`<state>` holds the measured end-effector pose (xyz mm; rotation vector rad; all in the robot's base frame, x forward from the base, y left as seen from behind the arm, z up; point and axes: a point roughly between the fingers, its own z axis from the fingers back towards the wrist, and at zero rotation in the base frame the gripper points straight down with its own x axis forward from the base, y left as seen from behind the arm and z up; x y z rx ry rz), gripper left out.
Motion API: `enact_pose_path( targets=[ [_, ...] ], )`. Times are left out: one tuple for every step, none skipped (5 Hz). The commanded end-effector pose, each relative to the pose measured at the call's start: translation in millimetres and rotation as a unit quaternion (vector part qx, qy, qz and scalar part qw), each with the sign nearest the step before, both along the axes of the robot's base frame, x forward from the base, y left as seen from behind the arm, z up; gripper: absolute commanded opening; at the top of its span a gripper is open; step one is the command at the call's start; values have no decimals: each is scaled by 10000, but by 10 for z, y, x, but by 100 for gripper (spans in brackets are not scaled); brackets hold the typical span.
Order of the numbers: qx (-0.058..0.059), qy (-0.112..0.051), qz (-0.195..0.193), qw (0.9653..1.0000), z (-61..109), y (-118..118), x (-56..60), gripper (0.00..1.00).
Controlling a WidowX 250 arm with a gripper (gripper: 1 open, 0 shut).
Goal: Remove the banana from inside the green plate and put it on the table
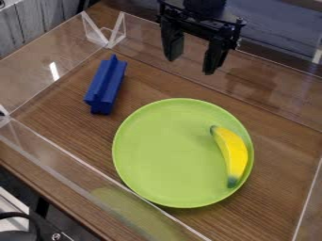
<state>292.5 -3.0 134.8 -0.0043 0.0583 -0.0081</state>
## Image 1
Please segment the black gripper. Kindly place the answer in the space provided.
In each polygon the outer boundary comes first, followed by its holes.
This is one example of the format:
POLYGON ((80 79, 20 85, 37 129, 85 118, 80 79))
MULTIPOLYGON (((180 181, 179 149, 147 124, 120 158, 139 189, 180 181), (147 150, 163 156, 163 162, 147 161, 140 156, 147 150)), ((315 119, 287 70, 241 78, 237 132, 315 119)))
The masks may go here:
POLYGON ((225 9, 227 0, 157 0, 163 54, 173 61, 183 54, 183 32, 209 39, 203 72, 223 66, 228 49, 235 49, 247 22, 225 9))

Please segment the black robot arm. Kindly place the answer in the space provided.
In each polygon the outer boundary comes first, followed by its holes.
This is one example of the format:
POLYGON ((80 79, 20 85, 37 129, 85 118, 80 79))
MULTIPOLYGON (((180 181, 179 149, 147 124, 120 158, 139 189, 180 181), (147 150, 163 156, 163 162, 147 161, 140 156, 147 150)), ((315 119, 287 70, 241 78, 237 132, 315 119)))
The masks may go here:
POLYGON ((208 42, 203 73, 211 75, 225 61, 229 50, 240 46, 240 32, 247 22, 225 10, 225 0, 157 0, 160 41, 164 57, 183 54, 184 34, 208 42))

